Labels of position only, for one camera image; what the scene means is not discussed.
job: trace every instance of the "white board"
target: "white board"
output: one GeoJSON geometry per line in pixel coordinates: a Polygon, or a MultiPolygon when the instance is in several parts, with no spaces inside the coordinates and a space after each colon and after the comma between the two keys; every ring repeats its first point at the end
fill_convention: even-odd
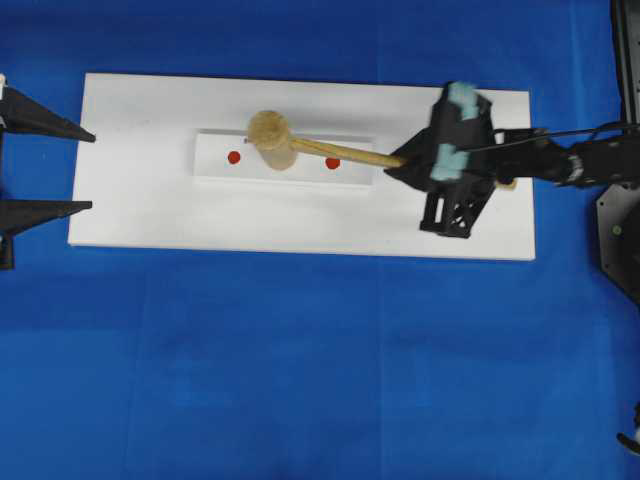
{"type": "MultiPolygon", "coordinates": [[[[529,127],[527,92],[483,91],[496,128],[529,127]]],[[[530,180],[497,191],[468,240],[421,232],[425,194],[372,173],[369,188],[201,181],[196,139],[242,132],[259,110],[298,134],[402,145],[429,120],[439,88],[89,74],[78,148],[72,245],[491,259],[535,258],[530,180]]]]}

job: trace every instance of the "blue cloth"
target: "blue cloth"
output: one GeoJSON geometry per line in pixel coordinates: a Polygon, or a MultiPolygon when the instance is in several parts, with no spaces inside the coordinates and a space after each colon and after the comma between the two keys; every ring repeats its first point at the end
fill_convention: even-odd
{"type": "MultiPolygon", "coordinates": [[[[74,120],[85,72],[461,80],[530,91],[552,130],[619,113],[605,0],[5,0],[0,32],[9,81],[74,120]]],[[[6,192],[70,198],[75,152],[8,137],[6,192]]],[[[33,229],[0,274],[0,472],[637,479],[615,433],[640,400],[640,319],[598,271],[597,193],[536,182],[528,263],[74,249],[66,220],[33,229]]]]}

